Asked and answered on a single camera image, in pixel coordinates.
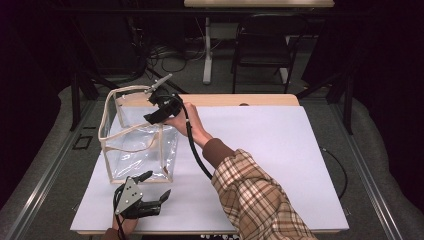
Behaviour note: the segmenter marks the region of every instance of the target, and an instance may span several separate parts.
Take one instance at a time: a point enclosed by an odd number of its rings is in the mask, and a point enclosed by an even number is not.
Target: chair backrest
[[[302,36],[307,27],[307,20],[297,14],[253,14],[239,24],[237,35]]]

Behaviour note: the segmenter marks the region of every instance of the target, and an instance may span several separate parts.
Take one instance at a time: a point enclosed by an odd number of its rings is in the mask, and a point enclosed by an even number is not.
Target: person's left hand
[[[123,217],[121,215],[119,215],[119,221],[122,222]],[[125,219],[124,222],[122,222],[122,229],[124,230],[124,234],[125,235],[130,235],[135,227],[137,226],[138,223],[138,218],[137,219]],[[113,215],[113,224],[112,224],[112,228],[119,230],[119,226],[118,223],[116,222],[116,217],[115,215]]]

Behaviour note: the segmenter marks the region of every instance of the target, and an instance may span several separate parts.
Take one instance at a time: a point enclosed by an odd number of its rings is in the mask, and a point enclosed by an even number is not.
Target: person's right hand
[[[196,106],[192,103],[184,103],[184,106],[187,109],[194,142],[203,148],[203,146],[205,146],[205,144],[213,137],[203,128]],[[176,117],[168,118],[163,123],[175,127],[182,135],[187,137],[186,122],[185,113],[183,109],[181,109],[180,113]]]

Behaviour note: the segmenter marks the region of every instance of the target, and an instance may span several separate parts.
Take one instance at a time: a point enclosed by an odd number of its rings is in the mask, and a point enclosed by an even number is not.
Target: white tabletop
[[[282,185],[294,209],[312,231],[335,232],[349,228],[303,107],[220,106],[198,107],[198,111],[213,136],[233,149],[250,152]],[[109,183],[100,154],[71,230],[100,234],[109,228],[112,198],[117,187]],[[171,195],[162,205],[159,216],[139,221],[136,233],[234,233],[216,191],[198,167],[183,136],[179,137],[174,182],[139,187],[144,201],[157,200],[168,189]]]
[[[333,7],[333,0],[185,0],[186,7]]]

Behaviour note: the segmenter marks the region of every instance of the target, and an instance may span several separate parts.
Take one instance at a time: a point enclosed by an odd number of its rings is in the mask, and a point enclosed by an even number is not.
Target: wooden desk
[[[333,0],[185,0],[184,6],[193,8],[331,8]],[[211,23],[206,18],[205,24],[205,68],[203,83],[211,83],[212,53],[211,53]],[[280,69],[283,79],[287,78],[287,70]]]
[[[182,95],[198,106],[203,125],[235,148],[243,147],[285,189],[305,223],[315,233],[349,228],[308,117],[293,95]],[[137,99],[126,106],[140,106]],[[248,107],[238,107],[247,103]],[[209,172],[212,166],[206,161]],[[103,234],[112,221],[112,198],[103,154],[100,154],[71,230]],[[187,138],[180,136],[173,183],[142,184],[144,201],[171,189],[159,216],[143,218],[137,234],[235,234],[216,191],[200,170]]]

